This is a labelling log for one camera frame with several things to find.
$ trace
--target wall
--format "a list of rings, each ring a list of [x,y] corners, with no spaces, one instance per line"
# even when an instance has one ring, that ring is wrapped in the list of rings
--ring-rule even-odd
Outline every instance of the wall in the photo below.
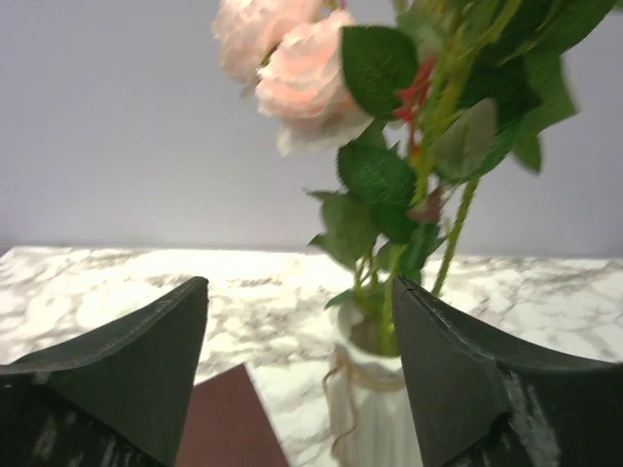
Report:
[[[350,0],[389,21],[389,0]],[[0,246],[297,249],[320,228],[303,188],[333,155],[283,160],[276,123],[217,65],[216,0],[0,2]],[[547,131],[536,179],[487,177],[460,250],[623,256],[623,17],[568,56],[583,108]]]

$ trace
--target flower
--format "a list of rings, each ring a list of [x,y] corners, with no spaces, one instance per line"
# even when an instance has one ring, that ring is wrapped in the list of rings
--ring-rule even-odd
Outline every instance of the flower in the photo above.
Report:
[[[260,68],[255,90],[259,110],[281,120],[277,148],[284,156],[306,148],[344,146],[372,123],[342,77],[340,29],[350,24],[354,20],[345,10],[317,23],[299,24]]]
[[[253,87],[258,67],[283,35],[317,18],[323,6],[324,0],[221,0],[212,32],[226,76]]]

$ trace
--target white vase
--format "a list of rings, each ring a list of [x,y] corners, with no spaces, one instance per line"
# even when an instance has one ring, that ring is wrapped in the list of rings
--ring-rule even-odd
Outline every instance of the white vase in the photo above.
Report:
[[[422,467],[400,357],[366,352],[350,341],[363,315],[350,303],[329,309],[335,352],[323,381],[342,467]]]

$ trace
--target pink rose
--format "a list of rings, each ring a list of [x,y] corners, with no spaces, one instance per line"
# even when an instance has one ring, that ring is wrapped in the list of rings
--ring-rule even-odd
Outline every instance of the pink rose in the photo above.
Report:
[[[342,78],[340,29],[350,24],[354,20],[344,10],[317,23],[299,24],[260,68],[255,90],[259,110],[283,123],[277,138],[283,155],[343,146],[372,122]]]
[[[256,84],[258,67],[283,35],[318,18],[323,6],[324,0],[221,0],[212,31],[221,41],[219,58],[227,77]]]

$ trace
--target marble table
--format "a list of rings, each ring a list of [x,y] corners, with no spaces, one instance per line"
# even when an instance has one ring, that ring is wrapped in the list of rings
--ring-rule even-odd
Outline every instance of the marble table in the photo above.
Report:
[[[323,305],[350,276],[320,255],[14,248],[0,259],[0,363],[147,305],[193,275],[210,280],[197,382],[244,362],[292,465],[336,465],[320,386],[331,350]],[[623,360],[623,261],[459,258],[445,299],[528,341]]]

